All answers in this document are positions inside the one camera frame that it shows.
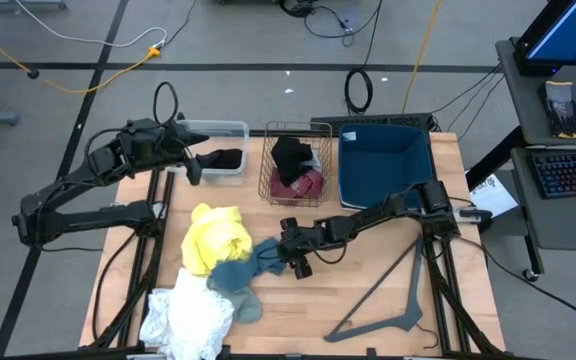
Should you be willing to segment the backlit computer keyboard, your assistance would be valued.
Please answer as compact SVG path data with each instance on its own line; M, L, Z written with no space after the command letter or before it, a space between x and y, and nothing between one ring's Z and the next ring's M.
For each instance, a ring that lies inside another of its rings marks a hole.
M576 197L576 150L537 150L528 163L544 199Z

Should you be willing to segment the navy white striped fabric bin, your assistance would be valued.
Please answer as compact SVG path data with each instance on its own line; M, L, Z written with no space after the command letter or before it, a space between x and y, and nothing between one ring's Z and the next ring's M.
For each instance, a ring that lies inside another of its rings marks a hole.
M338 142L341 206L364 209L436 178L429 133L415 127L346 124Z

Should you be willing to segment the yellow cloth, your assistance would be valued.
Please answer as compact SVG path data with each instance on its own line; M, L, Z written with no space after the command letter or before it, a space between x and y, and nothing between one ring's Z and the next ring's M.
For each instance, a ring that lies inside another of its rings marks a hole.
M238 207L201 203L191 213L180 248L183 267L194 275L208 276L222 262L248 260L254 246Z

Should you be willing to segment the white paper sheet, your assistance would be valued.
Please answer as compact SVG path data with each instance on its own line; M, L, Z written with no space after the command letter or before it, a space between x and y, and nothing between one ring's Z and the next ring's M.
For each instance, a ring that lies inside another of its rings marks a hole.
M492 213L492 217L502 215L518 206L516 200L492 174L470 192L471 201L482 210Z

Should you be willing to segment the clear plastic storage bin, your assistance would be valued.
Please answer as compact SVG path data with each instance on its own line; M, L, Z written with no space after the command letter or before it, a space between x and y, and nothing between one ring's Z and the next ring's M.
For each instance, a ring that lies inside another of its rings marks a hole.
M193 155L204 155L219 149L241 149L243 159L236 170L203 169L201 184L211 186L237 186L246 177L249 127L245 122L226 120L178 120L193 132L209 135L206 142L189 147Z

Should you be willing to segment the black grey work gloves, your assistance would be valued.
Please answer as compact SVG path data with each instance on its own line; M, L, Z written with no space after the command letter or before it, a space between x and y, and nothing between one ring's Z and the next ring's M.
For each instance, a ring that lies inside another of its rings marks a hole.
M555 138L576 139L576 102L573 100L573 83L546 81L538 95L546 112L550 133Z

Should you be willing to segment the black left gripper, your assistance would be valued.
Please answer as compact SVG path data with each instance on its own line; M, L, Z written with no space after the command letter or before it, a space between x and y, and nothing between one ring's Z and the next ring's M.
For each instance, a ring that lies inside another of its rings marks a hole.
M172 166L185 164L186 177L197 186L202 177L199 155L192 157L190 146L206 142L209 135L193 132L184 124L152 119L126 123L126 159L132 166Z

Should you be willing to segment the grey monitor desk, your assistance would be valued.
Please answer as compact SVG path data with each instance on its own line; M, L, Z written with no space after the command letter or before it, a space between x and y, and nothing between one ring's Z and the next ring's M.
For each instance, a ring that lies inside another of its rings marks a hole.
M553 137L550 122L538 95L538 89L550 80L571 81L573 99L576 102L576 66L564 66L554 76L529 77L520 74L514 59L514 47L510 40L495 44L505 75L507 86L517 113L524 140L531 145L576 146L576 139Z

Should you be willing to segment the black power strip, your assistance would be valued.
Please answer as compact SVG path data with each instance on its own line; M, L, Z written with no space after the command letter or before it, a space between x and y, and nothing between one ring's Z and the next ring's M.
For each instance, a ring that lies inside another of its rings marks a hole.
M409 126L426 131L438 129L438 124L430 113L313 117L310 120L312 130L322 130L325 124L332 128L334 134L347 124Z

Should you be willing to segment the grey clothes hanger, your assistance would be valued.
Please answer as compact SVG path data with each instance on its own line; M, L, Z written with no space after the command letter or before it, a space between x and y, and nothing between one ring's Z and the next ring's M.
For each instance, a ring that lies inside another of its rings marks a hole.
M340 322L333 328L333 330L323 337L323 339L328 343L336 343L387 327L399 328L404 331L410 331L413 327L415 327L419 320L423 317L423 312L417 298L423 254L422 247L423 240L421 238L418 238L412 244L410 244L394 261L394 263L385 271L385 273L376 281L376 283L369 288L369 290L359 299L359 301L350 309L350 311L340 320ZM390 274L399 266L399 264L410 252L413 252L413 264L407 304L404 313L399 316L390 317L374 323L358 326L348 330L341 330L344 324L351 319L351 317L381 286L381 284L390 276Z

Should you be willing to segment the computer monitor blue screen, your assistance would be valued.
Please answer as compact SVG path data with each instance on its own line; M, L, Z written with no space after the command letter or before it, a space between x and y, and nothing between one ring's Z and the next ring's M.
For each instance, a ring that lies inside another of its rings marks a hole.
M576 66L576 0L548 0L514 42L513 57L524 76L549 76Z

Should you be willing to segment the white lace cloth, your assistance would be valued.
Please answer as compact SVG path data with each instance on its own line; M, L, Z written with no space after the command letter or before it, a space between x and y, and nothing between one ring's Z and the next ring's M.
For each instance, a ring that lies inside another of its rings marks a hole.
M234 306L207 288L207 279L184 268L173 288L148 295L138 339L167 360L216 360L233 320Z

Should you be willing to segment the grey keyboard desk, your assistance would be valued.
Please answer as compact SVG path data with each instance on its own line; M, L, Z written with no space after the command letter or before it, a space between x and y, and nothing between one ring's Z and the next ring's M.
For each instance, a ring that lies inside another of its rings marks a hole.
M576 139L555 139L548 135L530 138L516 127L466 175L468 188L473 190L507 161L513 162L513 180L527 227L524 242L530 261L522 277L531 282L544 273L541 249L576 251L576 197L543 199L537 177L530 171L529 156L541 150L562 153L570 149L576 149Z

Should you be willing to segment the black cloth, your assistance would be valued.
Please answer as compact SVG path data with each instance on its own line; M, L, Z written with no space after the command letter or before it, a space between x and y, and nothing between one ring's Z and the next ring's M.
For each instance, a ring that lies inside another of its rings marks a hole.
M312 148L298 138L281 136L271 150L280 182L288 187L312 169L304 165L313 159Z
M241 149L219 149L211 153L197 156L203 169L236 170L242 164Z

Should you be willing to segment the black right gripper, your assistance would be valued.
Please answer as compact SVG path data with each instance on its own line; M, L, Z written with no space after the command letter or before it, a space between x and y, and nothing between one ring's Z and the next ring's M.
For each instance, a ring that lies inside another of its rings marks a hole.
M327 244L322 226L302 227L294 217L280 221L281 233L276 245L277 257L293 271L297 280L310 277L313 272L306 255L322 250Z

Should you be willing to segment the maroon pink cloth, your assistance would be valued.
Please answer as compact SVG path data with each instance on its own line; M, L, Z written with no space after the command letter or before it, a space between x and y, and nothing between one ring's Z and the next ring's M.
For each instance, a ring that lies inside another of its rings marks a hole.
M324 177L317 170L309 170L292 184L285 186L279 177L278 170L273 169L270 177L270 195L282 199L317 199L325 184Z

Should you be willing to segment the teal cloth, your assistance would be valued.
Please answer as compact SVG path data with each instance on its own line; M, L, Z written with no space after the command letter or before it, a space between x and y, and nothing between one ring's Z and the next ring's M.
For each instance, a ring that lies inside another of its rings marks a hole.
M247 260L220 262L211 271L207 288L232 303L234 323L252 324L261 319L262 305L250 283L265 273L283 274L286 264L279 259L278 244L276 238L268 238L254 246Z

